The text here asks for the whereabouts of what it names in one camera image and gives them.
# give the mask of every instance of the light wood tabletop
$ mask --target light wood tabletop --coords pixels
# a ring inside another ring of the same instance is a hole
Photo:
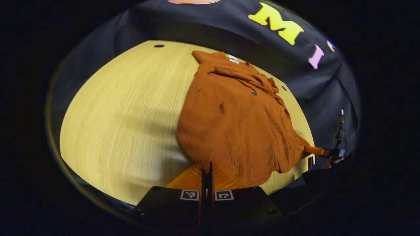
[[[150,187],[168,185],[194,164],[176,138],[199,65],[193,50],[217,52],[150,40],[114,58],[86,81],[71,101],[60,133],[61,156],[74,172],[100,191],[136,205]],[[293,128],[314,146],[296,99],[283,82],[275,82]],[[273,172],[261,187],[270,194],[307,170],[305,158],[287,173]]]

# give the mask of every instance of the orange shirt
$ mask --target orange shirt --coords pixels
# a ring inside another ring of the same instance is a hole
[[[276,94],[273,78],[223,52],[193,51],[200,62],[178,122],[181,146],[206,172],[216,161],[246,186],[288,172],[308,154]]]

